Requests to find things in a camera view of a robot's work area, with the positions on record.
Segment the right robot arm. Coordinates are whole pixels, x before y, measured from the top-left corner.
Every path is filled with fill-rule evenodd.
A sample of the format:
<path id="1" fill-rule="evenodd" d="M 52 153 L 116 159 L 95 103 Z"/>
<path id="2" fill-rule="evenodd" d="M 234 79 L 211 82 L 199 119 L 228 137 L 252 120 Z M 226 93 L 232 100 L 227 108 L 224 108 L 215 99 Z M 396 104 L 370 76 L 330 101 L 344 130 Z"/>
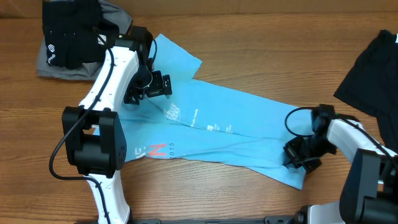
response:
<path id="1" fill-rule="evenodd" d="M 306 205 L 290 223 L 397 223 L 397 153 L 366 132 L 357 118 L 332 105 L 310 107 L 312 134 L 295 134 L 289 164 L 311 173 L 326 153 L 341 151 L 351 168 L 338 201 Z"/>

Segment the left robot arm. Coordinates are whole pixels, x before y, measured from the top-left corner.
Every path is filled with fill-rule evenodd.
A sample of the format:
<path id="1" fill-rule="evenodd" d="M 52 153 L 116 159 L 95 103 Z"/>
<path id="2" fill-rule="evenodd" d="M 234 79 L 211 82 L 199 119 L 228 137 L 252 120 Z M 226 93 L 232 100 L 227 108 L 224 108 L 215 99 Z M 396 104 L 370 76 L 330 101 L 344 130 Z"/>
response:
<path id="1" fill-rule="evenodd" d="M 97 223 L 131 223 L 121 181 L 127 142 L 119 119 L 123 104 L 138 105 L 144 98 L 172 95 L 169 75 L 154 70 L 156 41 L 146 27 L 133 26 L 130 33 L 99 38 L 105 47 L 104 63 L 90 92 L 77 107 L 62 114 L 64 136 L 49 160 L 49 171 L 57 179 L 53 163 L 61 146 L 66 147 L 70 165 L 90 185 Z"/>

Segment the light blue t-shirt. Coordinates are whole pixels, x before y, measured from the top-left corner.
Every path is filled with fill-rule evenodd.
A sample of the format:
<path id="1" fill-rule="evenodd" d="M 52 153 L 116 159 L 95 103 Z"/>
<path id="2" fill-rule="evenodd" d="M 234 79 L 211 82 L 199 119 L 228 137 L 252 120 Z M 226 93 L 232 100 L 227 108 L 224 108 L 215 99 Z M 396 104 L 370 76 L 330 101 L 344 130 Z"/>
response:
<path id="1" fill-rule="evenodd" d="M 150 53 L 155 68 L 170 76 L 172 96 L 121 106 L 127 161 L 220 162 L 302 189 L 305 170 L 289 163 L 283 147 L 294 133 L 310 132 L 309 111 L 195 79 L 200 59 L 164 35 Z"/>

